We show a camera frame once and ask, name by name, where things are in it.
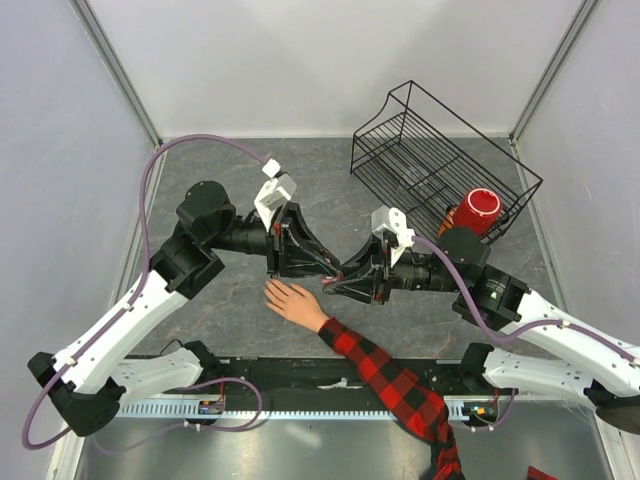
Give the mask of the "red plaid sleeve forearm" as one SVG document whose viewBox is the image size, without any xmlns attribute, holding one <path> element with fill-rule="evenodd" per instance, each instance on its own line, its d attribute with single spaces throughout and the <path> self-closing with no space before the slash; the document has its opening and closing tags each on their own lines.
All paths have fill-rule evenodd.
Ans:
<svg viewBox="0 0 640 480">
<path fill-rule="evenodd" d="M 319 337 L 345 357 L 382 404 L 431 449 L 432 479 L 463 479 L 459 450 L 443 398 L 385 350 L 335 318 L 322 325 Z"/>
</svg>

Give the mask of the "glitter red nail polish bottle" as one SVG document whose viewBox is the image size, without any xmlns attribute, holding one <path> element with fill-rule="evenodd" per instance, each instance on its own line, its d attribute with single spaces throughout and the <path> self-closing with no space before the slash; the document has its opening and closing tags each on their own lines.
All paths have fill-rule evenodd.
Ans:
<svg viewBox="0 0 640 480">
<path fill-rule="evenodd" d="M 340 283 L 344 279 L 344 274 L 342 272 L 338 272 L 333 276 L 324 276 L 321 279 L 321 284 L 323 289 L 331 289 L 336 284 Z"/>
</svg>

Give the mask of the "orange cup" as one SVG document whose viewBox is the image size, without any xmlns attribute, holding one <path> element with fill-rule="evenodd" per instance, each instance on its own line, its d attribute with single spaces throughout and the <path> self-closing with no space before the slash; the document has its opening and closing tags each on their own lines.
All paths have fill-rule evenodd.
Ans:
<svg viewBox="0 0 640 480">
<path fill-rule="evenodd" d="M 456 211 L 456 208 L 451 208 L 450 210 L 447 211 L 445 219 L 443 220 L 439 228 L 438 237 L 441 237 L 447 230 L 452 229 L 454 227 L 455 211 Z"/>
</svg>

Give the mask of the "red mug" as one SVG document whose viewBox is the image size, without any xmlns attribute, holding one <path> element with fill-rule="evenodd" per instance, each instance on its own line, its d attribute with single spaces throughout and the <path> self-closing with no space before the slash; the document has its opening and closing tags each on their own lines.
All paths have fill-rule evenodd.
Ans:
<svg viewBox="0 0 640 480">
<path fill-rule="evenodd" d="M 502 201 L 492 190 L 479 187 L 468 191 L 452 214 L 454 227 L 466 227 L 484 235 L 497 221 Z"/>
</svg>

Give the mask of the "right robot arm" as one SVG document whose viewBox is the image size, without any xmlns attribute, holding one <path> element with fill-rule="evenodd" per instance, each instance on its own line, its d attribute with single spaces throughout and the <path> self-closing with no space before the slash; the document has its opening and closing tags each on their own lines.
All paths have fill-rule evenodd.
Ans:
<svg viewBox="0 0 640 480">
<path fill-rule="evenodd" d="M 416 237 L 401 255 L 397 248 L 391 233 L 372 235 L 340 273 L 324 279 L 324 293 L 382 305 L 394 290 L 454 292 L 453 311 L 489 339 L 465 351 L 457 371 L 465 391 L 513 388 L 565 397 L 638 434 L 638 346 L 489 265 L 489 246 L 468 228 L 449 229 L 436 242 Z"/>
</svg>

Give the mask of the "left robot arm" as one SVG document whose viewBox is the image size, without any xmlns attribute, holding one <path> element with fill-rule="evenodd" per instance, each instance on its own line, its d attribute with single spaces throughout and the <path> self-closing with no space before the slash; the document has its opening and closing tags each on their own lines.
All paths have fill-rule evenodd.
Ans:
<svg viewBox="0 0 640 480">
<path fill-rule="evenodd" d="M 242 218 L 220 183 L 193 185 L 176 209 L 173 234 L 129 292 L 71 345 L 29 360 L 30 372 L 71 431 L 90 436 L 122 407 L 159 393 L 216 388 L 220 360 L 200 341 L 150 359 L 130 353 L 222 272 L 218 251 L 262 255 L 270 275 L 338 275 L 339 260 L 311 233 L 299 205 L 291 201 L 294 188 L 288 176 L 267 182 L 260 192 L 266 205 Z"/>
</svg>

